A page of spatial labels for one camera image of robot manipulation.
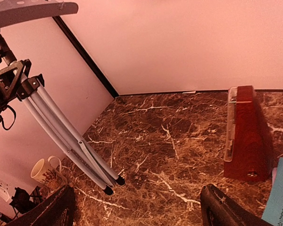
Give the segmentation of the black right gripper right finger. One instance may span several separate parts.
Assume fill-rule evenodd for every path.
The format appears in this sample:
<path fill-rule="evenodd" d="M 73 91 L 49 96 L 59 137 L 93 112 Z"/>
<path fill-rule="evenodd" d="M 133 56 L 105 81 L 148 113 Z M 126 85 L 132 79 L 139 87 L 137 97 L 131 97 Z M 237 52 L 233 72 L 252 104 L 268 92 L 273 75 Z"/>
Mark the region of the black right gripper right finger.
<path fill-rule="evenodd" d="M 250 213 L 213 184 L 202 187 L 200 193 L 204 226 L 276 226 L 275 214 L 262 219 Z"/>

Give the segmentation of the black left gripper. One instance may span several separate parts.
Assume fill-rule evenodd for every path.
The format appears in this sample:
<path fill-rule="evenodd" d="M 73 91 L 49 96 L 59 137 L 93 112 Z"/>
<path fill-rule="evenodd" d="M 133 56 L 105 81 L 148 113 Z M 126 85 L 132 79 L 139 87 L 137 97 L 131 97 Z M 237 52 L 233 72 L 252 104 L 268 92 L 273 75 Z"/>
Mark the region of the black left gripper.
<path fill-rule="evenodd" d="M 10 206 L 21 214 L 29 212 L 42 202 L 42 196 L 39 194 L 30 195 L 26 190 L 19 187 L 15 187 L 15 191 L 14 196 L 11 197 Z"/>

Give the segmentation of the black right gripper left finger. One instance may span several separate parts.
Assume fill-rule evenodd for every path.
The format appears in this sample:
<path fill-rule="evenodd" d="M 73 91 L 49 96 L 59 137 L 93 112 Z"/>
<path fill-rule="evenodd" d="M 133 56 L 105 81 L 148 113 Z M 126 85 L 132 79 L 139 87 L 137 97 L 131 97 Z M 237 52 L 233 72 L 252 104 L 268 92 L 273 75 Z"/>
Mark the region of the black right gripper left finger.
<path fill-rule="evenodd" d="M 63 226 L 74 222 L 75 192 L 63 186 L 41 204 L 19 218 L 7 223 L 8 226 L 53 226 L 60 220 Z"/>

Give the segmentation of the blue sheet music page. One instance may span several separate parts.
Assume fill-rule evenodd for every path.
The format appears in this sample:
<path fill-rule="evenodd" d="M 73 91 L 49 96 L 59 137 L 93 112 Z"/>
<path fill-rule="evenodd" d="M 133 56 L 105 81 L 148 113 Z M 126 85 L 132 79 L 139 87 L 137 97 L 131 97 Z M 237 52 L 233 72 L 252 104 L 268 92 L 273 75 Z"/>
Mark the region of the blue sheet music page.
<path fill-rule="evenodd" d="M 275 180 L 262 219 L 274 226 L 283 226 L 283 157 L 279 159 Z"/>

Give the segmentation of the grey perforated music stand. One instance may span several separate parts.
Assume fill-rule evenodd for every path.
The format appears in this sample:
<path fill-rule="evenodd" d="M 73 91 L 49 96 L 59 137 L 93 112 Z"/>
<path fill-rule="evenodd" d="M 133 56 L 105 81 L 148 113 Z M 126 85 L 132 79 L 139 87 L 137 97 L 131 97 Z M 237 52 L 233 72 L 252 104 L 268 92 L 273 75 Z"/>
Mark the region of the grey perforated music stand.
<path fill-rule="evenodd" d="M 64 0 L 0 0 L 0 30 L 22 22 L 52 17 L 62 24 L 61 16 L 76 14 L 78 5 Z M 62 113 L 45 89 L 42 75 L 29 76 L 31 61 L 17 60 L 0 33 L 0 124 L 1 113 L 18 99 L 35 117 L 66 156 L 103 192 L 113 194 L 115 185 L 125 180 L 94 151 Z"/>

